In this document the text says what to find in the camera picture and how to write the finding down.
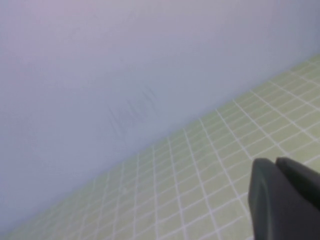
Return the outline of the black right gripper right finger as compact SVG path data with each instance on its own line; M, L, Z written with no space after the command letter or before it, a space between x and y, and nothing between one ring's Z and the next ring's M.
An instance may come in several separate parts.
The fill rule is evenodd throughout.
M278 157L275 165L306 200L320 200L320 174L318 172L288 157Z

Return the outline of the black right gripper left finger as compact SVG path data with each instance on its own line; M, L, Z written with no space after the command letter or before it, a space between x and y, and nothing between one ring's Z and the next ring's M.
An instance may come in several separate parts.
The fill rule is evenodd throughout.
M252 163L248 205L256 240L318 240L320 200L307 200L267 158Z

